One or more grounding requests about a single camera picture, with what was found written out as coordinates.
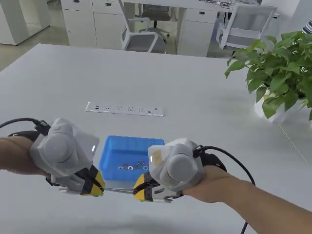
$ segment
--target chair backrest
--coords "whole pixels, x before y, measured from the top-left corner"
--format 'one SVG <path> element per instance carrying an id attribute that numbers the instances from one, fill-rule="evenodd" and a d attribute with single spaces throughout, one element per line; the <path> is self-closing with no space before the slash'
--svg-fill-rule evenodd
<path id="1" fill-rule="evenodd" d="M 169 6 L 158 6 L 158 5 L 150 5 L 150 4 L 143 4 L 143 11 L 164 11 L 169 12 Z"/>
<path id="2" fill-rule="evenodd" d="M 232 16 L 223 34 L 223 39 L 232 39 L 248 44 L 249 41 L 260 39 L 268 28 L 277 7 L 236 3 Z"/>
<path id="3" fill-rule="evenodd" d="M 126 23 L 127 31 L 130 32 L 130 26 L 129 26 L 130 24 L 129 24 L 129 20 L 128 20 L 127 16 L 126 16 L 126 11 L 125 11 L 125 8 L 123 6 L 123 3 L 122 3 L 121 0 L 118 0 L 118 2 L 119 2 L 119 5 L 120 5 L 120 8 L 122 10 L 122 15 L 123 15 L 123 18 L 124 18 L 125 23 Z"/>

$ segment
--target wrist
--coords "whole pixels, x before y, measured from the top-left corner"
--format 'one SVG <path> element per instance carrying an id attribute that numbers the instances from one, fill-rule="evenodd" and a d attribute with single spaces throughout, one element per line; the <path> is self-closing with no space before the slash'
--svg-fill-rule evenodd
<path id="1" fill-rule="evenodd" d="M 244 194 L 248 194 L 248 190 L 251 187 L 254 187 L 254 185 L 250 182 L 234 178 L 228 181 L 228 185 L 225 187 L 225 191 L 221 197 L 221 202 L 233 207 L 245 200 Z"/>

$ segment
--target office chair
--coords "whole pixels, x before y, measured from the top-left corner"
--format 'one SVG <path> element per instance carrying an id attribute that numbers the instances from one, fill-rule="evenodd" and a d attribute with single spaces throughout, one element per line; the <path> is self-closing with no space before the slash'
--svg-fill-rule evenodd
<path id="1" fill-rule="evenodd" d="M 227 26 L 219 24 L 216 40 L 221 49 L 246 48 L 261 39 L 277 7 L 237 3 Z"/>
<path id="2" fill-rule="evenodd" d="M 166 43 L 163 40 L 163 36 L 157 32 L 149 31 L 148 25 L 151 23 L 151 20 L 149 18 L 128 19 L 122 1 L 118 0 L 118 2 L 126 23 L 126 28 L 121 35 L 122 49 L 127 51 L 165 53 Z M 141 21 L 148 23 L 146 29 L 141 32 L 131 32 L 130 23 Z"/>
<path id="3" fill-rule="evenodd" d="M 149 28 L 150 31 L 167 34 L 167 37 L 170 36 L 170 32 L 157 28 L 157 21 L 170 21 L 171 7 L 139 3 L 138 8 L 140 17 L 149 18 L 154 21 L 154 27 Z"/>

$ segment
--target black cable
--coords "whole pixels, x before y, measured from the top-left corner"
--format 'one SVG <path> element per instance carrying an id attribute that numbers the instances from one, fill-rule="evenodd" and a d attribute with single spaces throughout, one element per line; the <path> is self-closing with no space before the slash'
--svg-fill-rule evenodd
<path id="1" fill-rule="evenodd" d="M 248 171 L 248 169 L 247 169 L 236 157 L 234 157 L 233 155 L 231 155 L 229 152 L 227 152 L 227 151 L 225 151 L 225 150 L 222 150 L 222 149 L 220 149 L 220 148 L 218 148 L 218 147 L 215 147 L 215 146 L 204 146 L 204 149 L 203 149 L 203 150 L 206 151 L 206 150 L 209 150 L 209 149 L 210 149 L 210 150 L 219 151 L 219 152 L 225 154 L 226 156 L 230 157 L 232 160 L 234 160 L 234 161 L 246 172 L 246 174 L 248 175 L 248 177 L 249 177 L 251 183 L 255 186 L 255 181 L 254 181 L 254 178 L 253 178 L 252 174 L 250 174 L 250 172 Z M 241 231 L 240 234 L 244 234 L 244 233 L 245 233 L 245 231 L 246 231 L 246 229 L 247 229 L 247 226 L 248 226 L 248 223 L 245 222 L 245 224 L 244 224 L 244 226 L 243 226 L 243 229 L 242 229 L 242 231 Z"/>
<path id="2" fill-rule="evenodd" d="M 0 124 L 0 128 L 3 128 L 4 126 L 9 125 L 11 123 L 17 123 L 17 122 L 22 122 L 22 121 L 30 121 L 30 122 L 33 122 L 35 125 L 40 124 L 40 121 L 34 118 L 16 118 L 16 119 L 6 121 L 3 124 Z"/>

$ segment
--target electrical outlet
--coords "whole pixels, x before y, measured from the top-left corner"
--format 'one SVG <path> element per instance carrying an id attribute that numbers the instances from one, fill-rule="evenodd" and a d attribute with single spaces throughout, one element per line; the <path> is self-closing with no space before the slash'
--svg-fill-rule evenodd
<path id="1" fill-rule="evenodd" d="M 100 104 L 98 102 L 88 102 L 85 109 L 87 112 L 124 114 L 124 115 L 138 115 L 138 116 L 164 116 L 164 109 L 161 107 L 146 107 L 133 105 L 113 105 Z"/>

